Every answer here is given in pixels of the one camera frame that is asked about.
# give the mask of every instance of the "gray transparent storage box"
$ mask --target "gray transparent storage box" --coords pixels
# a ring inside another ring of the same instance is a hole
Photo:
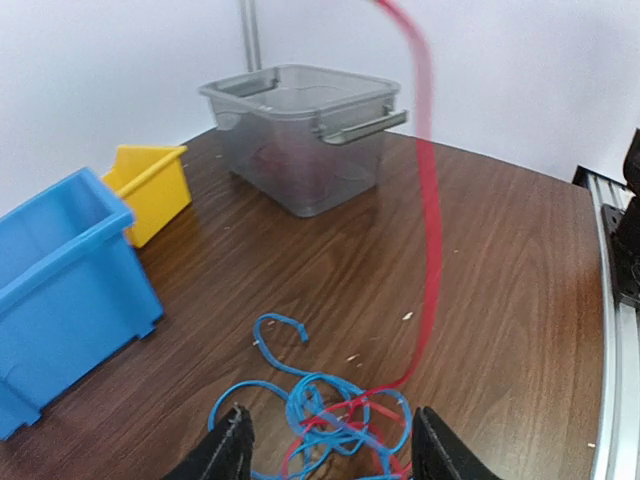
[[[333,208],[378,183],[392,81],[287,65],[200,88],[218,123],[227,167],[299,217]]]

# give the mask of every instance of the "black bracket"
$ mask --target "black bracket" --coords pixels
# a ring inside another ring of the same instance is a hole
[[[636,277],[640,279],[640,264],[616,241],[614,235],[624,213],[624,210],[611,205],[602,206],[602,220],[607,238],[607,251],[609,252],[611,286],[618,301],[630,307],[639,308],[640,284]]]

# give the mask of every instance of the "storage box handle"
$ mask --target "storage box handle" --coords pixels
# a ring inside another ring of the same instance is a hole
[[[398,113],[389,113],[383,117],[376,118],[369,122],[360,123],[352,127],[346,127],[336,133],[325,135],[319,132],[318,138],[329,145],[342,146],[355,142],[361,138],[368,137],[374,133],[382,132],[388,128],[396,127],[406,123],[409,113],[406,110]]]

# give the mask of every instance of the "wood grain surface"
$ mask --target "wood grain surface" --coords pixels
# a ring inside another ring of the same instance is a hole
[[[404,393],[414,408],[435,408],[505,480],[586,479],[603,342],[589,194],[436,149],[442,295],[432,342]],[[307,326],[304,346],[293,329],[266,327],[288,364],[362,387],[404,371],[419,319],[402,317],[419,312],[425,272],[414,142],[389,135],[380,187],[307,220],[225,173],[220,155],[213,132],[190,143],[193,205],[140,252],[166,308],[156,333],[1,444],[0,478],[159,478],[204,436],[228,387],[247,379],[295,384],[252,346],[252,325],[266,312]],[[293,440],[283,404],[257,389],[233,400],[254,417],[254,466],[276,473]],[[370,473],[370,463],[369,452],[334,458],[316,478],[355,478]]]

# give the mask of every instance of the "blue rope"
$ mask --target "blue rope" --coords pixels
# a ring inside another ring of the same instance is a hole
[[[392,455],[400,451],[407,442],[409,434],[411,433],[411,410],[404,395],[396,390],[383,390],[381,392],[382,394],[389,395],[397,400],[398,404],[402,407],[402,413],[405,417],[405,429],[400,441],[392,448],[381,445],[378,440],[376,440],[375,436],[369,433],[368,427],[365,426],[362,430],[358,430],[342,422],[335,415],[326,413],[325,410],[327,409],[327,405],[325,404],[322,394],[318,390],[316,384],[318,382],[323,382],[332,386],[345,402],[362,395],[365,391],[342,378],[324,373],[305,372],[304,370],[299,370],[280,362],[273,356],[260,333],[260,326],[266,320],[275,320],[294,327],[298,331],[298,335],[300,335],[302,342],[306,343],[309,341],[309,335],[307,335],[304,325],[292,318],[284,317],[277,313],[268,313],[258,318],[253,327],[253,336],[258,342],[258,348],[260,348],[260,351],[267,362],[283,372],[302,377],[302,379],[289,393],[285,392],[273,383],[262,380],[250,380],[234,385],[227,390],[213,406],[213,409],[209,414],[209,431],[213,430],[220,406],[232,393],[244,387],[266,388],[284,400],[285,415],[291,430],[293,430],[297,436],[304,437],[302,444],[291,456],[293,458],[296,455],[302,454],[304,460],[303,468],[299,472],[289,475],[288,479],[299,478],[300,480],[304,480],[308,475],[318,469],[329,455],[331,455],[331,453],[336,452],[340,455],[351,456],[355,455],[363,445],[367,445],[378,452],[384,474],[374,477],[363,477],[361,480],[399,479],[400,475],[394,475],[391,473],[390,458]],[[363,422],[365,425],[368,425],[371,420],[371,408],[365,404],[363,412]],[[314,416],[319,416],[326,420],[335,428],[335,430],[327,432],[317,428],[312,428],[309,432],[304,434],[305,427],[302,425],[302,422]],[[312,462],[311,452],[315,446],[323,446],[325,448],[320,458],[315,462]],[[251,476],[257,480],[284,480],[282,475],[264,475],[255,471],[251,472]]]

